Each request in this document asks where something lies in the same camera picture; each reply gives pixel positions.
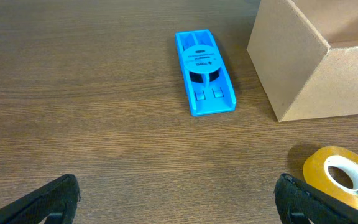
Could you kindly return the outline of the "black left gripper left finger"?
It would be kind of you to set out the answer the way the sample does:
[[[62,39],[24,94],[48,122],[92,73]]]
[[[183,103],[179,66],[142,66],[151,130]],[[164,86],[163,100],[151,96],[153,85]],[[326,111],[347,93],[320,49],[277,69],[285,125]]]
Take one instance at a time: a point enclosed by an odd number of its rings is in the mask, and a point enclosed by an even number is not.
[[[72,224],[80,188],[73,174],[65,174],[0,209],[0,224]]]

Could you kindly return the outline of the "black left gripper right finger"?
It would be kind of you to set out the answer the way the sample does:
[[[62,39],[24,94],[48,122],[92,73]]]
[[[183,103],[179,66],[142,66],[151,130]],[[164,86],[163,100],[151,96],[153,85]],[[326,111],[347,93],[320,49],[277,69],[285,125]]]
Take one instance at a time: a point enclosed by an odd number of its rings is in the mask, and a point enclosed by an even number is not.
[[[358,224],[358,210],[290,174],[280,175],[274,194],[284,224]]]

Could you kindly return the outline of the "blue tape dispenser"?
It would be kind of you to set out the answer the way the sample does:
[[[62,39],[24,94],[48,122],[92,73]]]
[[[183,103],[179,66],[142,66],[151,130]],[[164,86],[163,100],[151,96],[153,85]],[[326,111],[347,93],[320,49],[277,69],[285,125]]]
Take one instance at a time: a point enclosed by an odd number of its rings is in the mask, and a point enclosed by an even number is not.
[[[191,115],[234,111],[234,88],[210,30],[177,32],[175,43]]]

